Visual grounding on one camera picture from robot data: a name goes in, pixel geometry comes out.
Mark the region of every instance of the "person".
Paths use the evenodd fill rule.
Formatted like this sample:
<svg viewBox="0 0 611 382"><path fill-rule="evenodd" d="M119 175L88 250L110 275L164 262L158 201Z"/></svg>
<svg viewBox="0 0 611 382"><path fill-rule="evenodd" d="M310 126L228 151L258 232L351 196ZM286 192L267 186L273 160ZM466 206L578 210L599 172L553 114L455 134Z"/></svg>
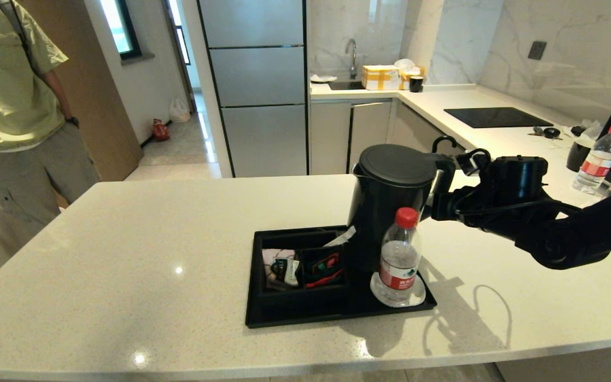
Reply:
<svg viewBox="0 0 611 382"><path fill-rule="evenodd" d="M99 181L54 68L68 58L19 4L27 48L0 8L0 200L36 234Z"/></svg>

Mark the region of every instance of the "plastic water bottle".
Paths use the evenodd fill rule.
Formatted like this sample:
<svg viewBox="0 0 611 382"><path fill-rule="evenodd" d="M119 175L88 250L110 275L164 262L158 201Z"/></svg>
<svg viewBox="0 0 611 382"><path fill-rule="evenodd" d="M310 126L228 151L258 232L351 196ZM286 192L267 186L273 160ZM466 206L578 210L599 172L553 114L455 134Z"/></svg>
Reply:
<svg viewBox="0 0 611 382"><path fill-rule="evenodd" d="M608 134L597 140L584 164L579 169L577 177L572 183L574 189L587 194L596 193L596 189L605 179L611 167L611 126Z"/></svg>
<svg viewBox="0 0 611 382"><path fill-rule="evenodd" d="M416 275L420 257L412 246L418 218L413 208L400 208L395 214L395 223L383 237L381 264L369 287L374 296L388 307L418 305L426 299L424 283Z"/></svg>

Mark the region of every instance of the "black kettle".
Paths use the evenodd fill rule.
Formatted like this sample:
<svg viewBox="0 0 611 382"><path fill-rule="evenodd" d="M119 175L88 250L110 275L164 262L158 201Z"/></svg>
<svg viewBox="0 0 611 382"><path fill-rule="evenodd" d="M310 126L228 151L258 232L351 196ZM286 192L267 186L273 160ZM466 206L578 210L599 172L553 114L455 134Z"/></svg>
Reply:
<svg viewBox="0 0 611 382"><path fill-rule="evenodd" d="M363 272L379 268L381 241L403 206L424 211L431 186L434 193L447 193L454 178L454 162L443 154L424 154L400 145L374 145L360 154L352 173L357 177L348 225L356 234L350 239L349 261Z"/></svg>

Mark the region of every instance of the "window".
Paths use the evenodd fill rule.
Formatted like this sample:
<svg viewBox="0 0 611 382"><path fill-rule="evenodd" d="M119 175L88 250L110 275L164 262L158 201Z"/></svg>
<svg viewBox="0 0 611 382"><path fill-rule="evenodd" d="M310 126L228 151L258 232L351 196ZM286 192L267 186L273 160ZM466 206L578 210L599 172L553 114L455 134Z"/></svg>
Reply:
<svg viewBox="0 0 611 382"><path fill-rule="evenodd" d="M100 5L107 17L107 24L110 26L112 38L122 60L139 57L141 47L138 45L136 33L131 24L126 0L100 0Z"/></svg>
<svg viewBox="0 0 611 382"><path fill-rule="evenodd" d="M185 37L182 35L182 22L180 21L180 13L177 0L169 0L169 8L171 9L171 15L174 19L174 28L176 29L176 37L179 42L182 60L185 62L185 65L191 65L190 55L187 53L187 46L185 46Z"/></svg>

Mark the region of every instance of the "marble wall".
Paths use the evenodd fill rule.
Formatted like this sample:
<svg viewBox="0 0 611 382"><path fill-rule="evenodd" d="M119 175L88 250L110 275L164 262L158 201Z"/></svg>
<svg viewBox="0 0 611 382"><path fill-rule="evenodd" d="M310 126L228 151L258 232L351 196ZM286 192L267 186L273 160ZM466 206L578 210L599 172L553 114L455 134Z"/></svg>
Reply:
<svg viewBox="0 0 611 382"><path fill-rule="evenodd" d="M444 0L409 0L400 57L430 71Z"/></svg>
<svg viewBox="0 0 611 382"><path fill-rule="evenodd" d="M400 58L408 0L310 0L310 72L347 78L346 44L357 43L358 78L362 65L392 64Z"/></svg>
<svg viewBox="0 0 611 382"><path fill-rule="evenodd" d="M527 58L546 41L541 60ZM605 123L611 113L611 0L504 0L480 84Z"/></svg>
<svg viewBox="0 0 611 382"><path fill-rule="evenodd" d="M480 80L503 3L444 0L428 84L475 84Z"/></svg>

